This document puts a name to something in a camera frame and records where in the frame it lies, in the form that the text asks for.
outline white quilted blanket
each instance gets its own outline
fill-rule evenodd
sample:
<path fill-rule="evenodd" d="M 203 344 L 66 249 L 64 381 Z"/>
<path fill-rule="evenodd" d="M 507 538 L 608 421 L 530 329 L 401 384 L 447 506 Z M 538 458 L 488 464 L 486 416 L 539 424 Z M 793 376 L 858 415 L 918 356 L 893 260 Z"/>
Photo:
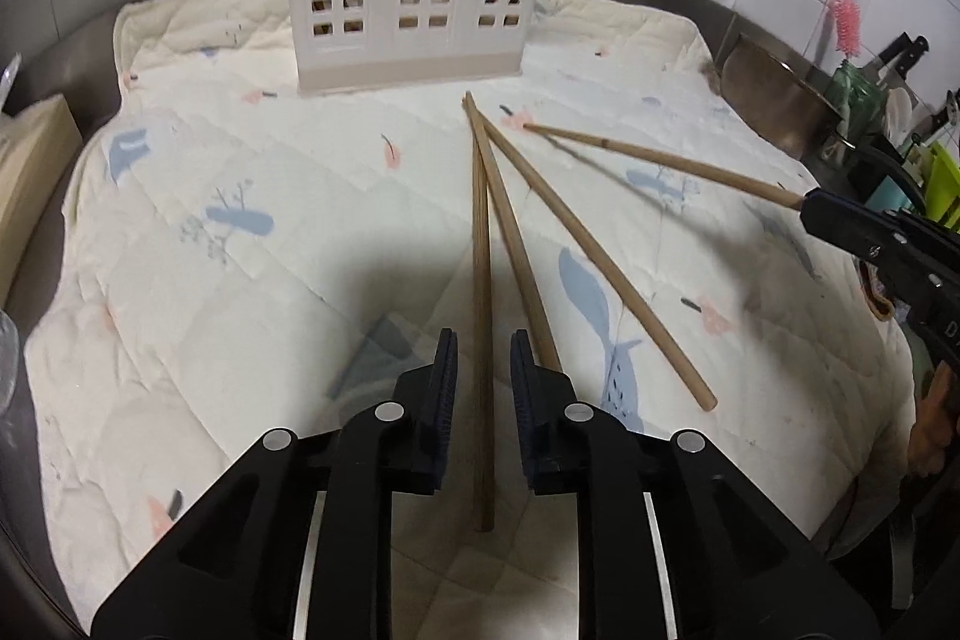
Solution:
<path fill-rule="evenodd" d="M 525 119 L 676 151 L 805 191 L 796 161 L 710 90 L 695 26 L 539 0 L 523 76 L 302 98 L 286 0 L 154 0 L 117 20 L 123 109 L 64 205 L 56 299 L 27 345 L 47 523 L 82 622 L 263 432 L 336 428 L 459 333 L 445 488 L 397 502 L 398 638 L 574 638 L 575 504 L 530 499 L 507 386 L 524 326 L 494 234 L 498 503 L 469 517 L 470 146 L 480 108 L 581 215 L 719 399 L 702 413 L 501 159 L 566 373 L 634 429 L 710 437 L 805 533 L 865 467 L 851 528 L 896 496 L 909 352 L 850 259 L 795 213 Z"/>

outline metal pot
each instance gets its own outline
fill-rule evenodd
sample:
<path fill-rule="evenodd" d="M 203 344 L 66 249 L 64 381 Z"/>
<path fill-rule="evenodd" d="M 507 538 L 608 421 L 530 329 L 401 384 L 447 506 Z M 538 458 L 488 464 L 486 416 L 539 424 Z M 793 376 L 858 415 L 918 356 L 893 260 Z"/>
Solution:
<path fill-rule="evenodd" d="M 720 90 L 757 134 L 798 160 L 818 149 L 840 122 L 822 95 L 743 34 L 723 64 Z"/>

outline wooden chopstick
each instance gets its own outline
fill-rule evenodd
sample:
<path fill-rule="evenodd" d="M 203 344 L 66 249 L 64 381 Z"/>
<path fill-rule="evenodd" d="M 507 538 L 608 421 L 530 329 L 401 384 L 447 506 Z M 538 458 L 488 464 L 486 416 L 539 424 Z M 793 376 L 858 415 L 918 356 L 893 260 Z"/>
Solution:
<path fill-rule="evenodd" d="M 536 287 L 536 277 L 534 277 L 533 266 L 530 266 L 527 249 L 523 244 L 520 226 L 517 225 L 517 216 L 514 215 L 514 208 L 510 205 L 510 197 L 507 196 L 503 177 L 496 165 L 490 139 L 487 137 L 485 128 L 488 127 L 488 121 L 477 109 L 473 96 L 469 92 L 464 96 L 464 111 L 467 112 L 473 138 L 476 140 L 480 157 L 483 159 L 484 170 L 487 172 L 487 187 L 490 189 L 490 196 L 493 199 L 493 210 L 496 212 L 500 231 L 503 233 L 503 241 L 507 245 L 507 254 L 510 256 L 510 264 L 514 268 L 517 287 L 520 288 L 520 299 L 523 301 L 523 311 L 530 326 L 530 335 L 533 338 L 534 347 L 536 347 L 536 355 L 541 366 L 555 372 L 562 372 L 560 354 L 557 353 L 557 344 L 554 342 L 553 333 L 550 330 L 550 321 L 546 316 L 544 300 L 539 295 L 539 287 Z"/>
<path fill-rule="evenodd" d="M 766 199 L 781 207 L 790 210 L 800 210 L 803 206 L 805 196 L 794 194 L 793 191 L 786 191 L 775 185 L 755 180 L 746 175 L 738 175 L 736 172 L 730 172 L 720 167 L 714 167 L 709 164 L 702 164 L 699 161 L 691 161 L 689 158 L 683 158 L 673 153 L 654 150 L 652 148 L 642 148 L 640 145 L 631 145 L 627 142 L 618 142 L 605 137 L 595 137 L 592 134 L 582 134 L 579 131 L 566 131 L 563 128 L 553 128 L 549 125 L 526 124 L 523 126 L 527 131 L 533 131 L 544 137 L 560 137 L 561 139 L 570 139 L 582 145 L 590 145 L 592 148 L 601 148 L 603 150 L 613 150 L 613 152 L 629 155 L 631 158 L 637 158 L 640 161 L 647 161 L 651 164 L 659 164 L 661 167 L 686 172 L 694 177 L 703 177 L 704 180 L 710 180 L 720 185 L 726 185 L 743 194 L 757 196 L 758 199 Z"/>
<path fill-rule="evenodd" d="M 490 263 L 490 208 L 487 172 L 480 145 L 473 143 L 473 388 L 476 442 L 473 501 L 477 530 L 493 529 L 496 468 L 493 432 L 493 281 Z"/>
<path fill-rule="evenodd" d="M 623 300 L 627 309 L 640 321 L 640 325 L 642 325 L 646 333 L 650 335 L 650 338 L 654 340 L 656 347 L 661 349 L 661 353 L 664 354 L 666 360 L 670 362 L 670 365 L 677 371 L 677 374 L 680 375 L 680 379 L 683 380 L 683 384 L 685 384 L 690 390 L 690 393 L 693 394 L 693 398 L 697 400 L 697 404 L 707 412 L 713 410 L 717 406 L 717 398 L 709 389 L 706 381 L 700 376 L 700 373 L 686 357 L 683 350 L 680 349 L 680 345 L 675 342 L 673 336 L 666 330 L 666 327 L 661 323 L 659 317 L 656 317 L 654 311 L 650 309 L 650 305 L 640 296 L 640 292 L 638 292 L 630 280 L 627 279 L 627 276 L 620 270 L 620 267 L 616 266 L 616 263 L 613 263 L 613 259 L 608 256 L 606 250 L 601 247 L 600 242 L 594 239 L 593 234 L 587 231 L 587 226 L 581 223 L 579 218 L 573 214 L 573 210 L 565 204 L 565 201 L 547 185 L 546 180 L 544 180 L 544 178 L 539 175 L 539 172 L 520 154 L 520 151 L 518 151 L 514 145 L 511 145 L 506 137 L 494 128 L 493 124 L 486 118 L 484 118 L 484 127 L 487 129 L 487 134 L 493 140 L 493 143 L 500 148 L 510 163 L 523 175 L 527 184 L 536 191 L 536 194 L 544 201 L 546 206 L 550 208 L 550 211 L 554 215 L 557 215 L 557 220 L 560 220 L 560 223 L 563 223 L 563 227 L 570 232 L 573 239 L 576 239 L 577 244 L 579 244 L 580 248 L 587 255 L 587 258 L 589 258 L 593 265 L 599 269 L 600 273 L 607 278 L 607 282 L 613 286 L 613 290 L 615 290 Z"/>

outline metal screw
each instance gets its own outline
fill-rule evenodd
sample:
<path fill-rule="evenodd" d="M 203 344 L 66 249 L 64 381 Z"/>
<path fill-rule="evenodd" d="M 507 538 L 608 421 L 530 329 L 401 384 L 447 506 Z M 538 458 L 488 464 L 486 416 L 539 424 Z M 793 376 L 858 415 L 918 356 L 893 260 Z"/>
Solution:
<path fill-rule="evenodd" d="M 677 446 L 688 453 L 700 453 L 707 447 L 707 440 L 698 432 L 680 432 L 677 437 Z"/>
<path fill-rule="evenodd" d="M 273 429 L 263 435 L 263 447 L 268 451 L 282 451 L 293 441 L 287 429 Z"/>
<path fill-rule="evenodd" d="M 584 405 L 582 402 L 574 402 L 567 405 L 563 414 L 574 423 L 586 423 L 593 418 L 593 408 L 590 405 Z"/>
<path fill-rule="evenodd" d="M 398 421 L 403 417 L 403 405 L 400 402 L 384 402 L 382 405 L 378 405 L 376 410 L 373 410 L 373 414 L 376 415 L 377 420 L 384 423 Z"/>

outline pink bottle brush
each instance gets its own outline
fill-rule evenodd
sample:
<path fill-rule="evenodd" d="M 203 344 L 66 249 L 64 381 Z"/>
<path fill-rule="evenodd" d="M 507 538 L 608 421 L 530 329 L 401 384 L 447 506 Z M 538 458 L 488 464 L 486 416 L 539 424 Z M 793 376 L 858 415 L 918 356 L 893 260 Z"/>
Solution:
<path fill-rule="evenodd" d="M 827 8 L 837 27 L 837 50 L 848 59 L 860 54 L 860 4 L 854 0 L 830 0 Z"/>

